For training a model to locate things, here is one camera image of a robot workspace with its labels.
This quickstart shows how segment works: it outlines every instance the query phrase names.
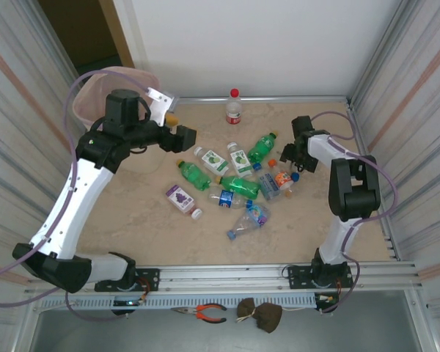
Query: blue bottle cap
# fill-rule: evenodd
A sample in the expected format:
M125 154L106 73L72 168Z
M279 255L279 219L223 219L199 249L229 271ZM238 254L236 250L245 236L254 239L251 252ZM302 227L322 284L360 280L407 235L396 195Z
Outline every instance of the blue bottle cap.
M227 231L227 236L228 236L228 238L229 238L230 240L232 240L232 241L236 238L236 235L235 235L235 233L233 233L232 230Z

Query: beige countertop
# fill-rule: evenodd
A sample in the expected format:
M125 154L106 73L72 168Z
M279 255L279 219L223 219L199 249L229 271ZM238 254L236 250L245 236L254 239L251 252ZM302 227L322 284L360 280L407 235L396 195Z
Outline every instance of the beige countertop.
M341 103L275 103L245 104L239 125L225 121L223 105L179 106L176 115L181 125L197 129L196 146L211 148L225 159L228 143L237 142L248 151L262 135L278 130L276 146L267 161L278 159L282 148L293 141L292 119L326 110L345 113ZM351 134L348 122L338 116L322 116L314 126L331 133ZM356 151L353 142L342 144ZM146 155L130 157L131 163L141 165L144 160L156 158L158 164L161 162L156 171L143 174L121 167L113 177L85 224L78 243L80 252L119 252L135 259L138 265L302 263L312 259L326 238L332 214L327 199L329 170L324 165L319 164L314 174L301 174L292 199L270 205L271 218L261 230L231 241L226 231L242 210L223 209L207 202L207 191L196 190L176 167L178 158L196 161L194 148L181 154L159 153L158 149L152 146ZM184 216L166 199L166 190L174 184L187 191L204 211L198 221ZM257 201L265 202L262 195ZM389 259L378 222L362 225L350 254L358 260Z

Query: plastic bottle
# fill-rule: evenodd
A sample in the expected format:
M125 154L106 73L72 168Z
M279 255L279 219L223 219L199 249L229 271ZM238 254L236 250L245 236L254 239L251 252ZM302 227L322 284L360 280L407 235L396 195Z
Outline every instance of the plastic bottle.
M196 206L194 199L178 185L171 187L167 191L166 196L177 209L181 210L185 215L190 215L194 220L197 220L202 215L202 210Z
M222 185L227 191L235 192L246 198L255 200L259 192L259 185L255 182L244 180L236 176L220 177L215 179L219 185Z
M278 197L280 195L280 189L276 181L274 181L274 176L272 176L269 171L264 170L259 163L255 163L252 167L256 172L257 181L265 200L272 200Z
M201 160L207 170L217 176L223 176L228 171L228 161L212 150L197 147L194 150L194 155Z
M267 136L262 136L256 145L248 152L248 159L253 163L260 163L264 157L274 148L275 140L279 132L272 131Z
M244 212L235 226L230 231L227 231L228 238L234 240L239 235L257 230L262 227L271 217L271 212L264 205L254 204Z
M246 177L252 175L252 166L249 163L246 153L235 142L227 145L228 152L232 159L232 164L235 167L236 174L239 177Z
M241 105L240 91L236 88L230 91L230 97L227 101L227 122L236 125L241 121L241 113L243 106Z
M287 198L291 197L293 193L292 186L294 184L292 177L285 169L279 168L277 166L277 161L275 159L269 160L268 165L271 168L272 175L274 176L274 181L276 181L276 184L278 185L280 190L284 192L284 195Z
M193 163L186 163L183 159L176 161L177 167L181 170L181 175L194 185L199 191L204 191L210 187L212 180Z
M219 187L210 187L208 200L224 208L241 209L252 206L252 200Z

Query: green plastic bottle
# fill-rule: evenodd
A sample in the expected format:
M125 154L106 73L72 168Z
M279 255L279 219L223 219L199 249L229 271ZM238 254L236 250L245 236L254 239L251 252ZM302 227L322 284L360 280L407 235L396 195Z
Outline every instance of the green plastic bottle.
M220 177L215 179L219 185L222 185L227 191L235 192L245 196L246 198L255 200L260 186L255 182L244 180L237 176Z
M274 143L279 133L270 132L267 136L262 136L256 145L249 151L248 159L251 164L260 163L264 157L274 148Z
M181 170L181 175L194 185L199 191L204 191L210 187L212 180L204 174L193 163L186 163L183 159L176 161L177 167Z

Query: yellow object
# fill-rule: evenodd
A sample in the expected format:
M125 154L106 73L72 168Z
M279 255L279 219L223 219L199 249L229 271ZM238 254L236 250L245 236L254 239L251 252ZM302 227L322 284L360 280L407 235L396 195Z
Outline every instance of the yellow object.
M169 112L164 115L164 119L169 127L174 127L179 123L179 119L174 114L170 114Z

